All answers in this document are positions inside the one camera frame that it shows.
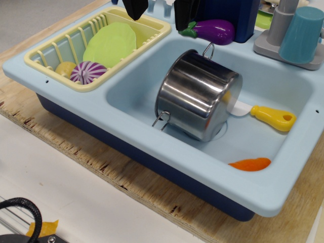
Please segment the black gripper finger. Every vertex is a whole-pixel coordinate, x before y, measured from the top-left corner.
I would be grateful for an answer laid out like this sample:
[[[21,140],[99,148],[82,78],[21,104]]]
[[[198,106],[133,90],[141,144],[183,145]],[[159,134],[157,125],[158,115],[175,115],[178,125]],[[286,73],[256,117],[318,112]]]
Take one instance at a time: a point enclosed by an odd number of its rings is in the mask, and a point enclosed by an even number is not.
[[[123,0],[127,14],[133,19],[138,20],[148,8],[148,0]]]
[[[175,25],[178,31],[185,30],[197,14],[200,0],[175,0]]]

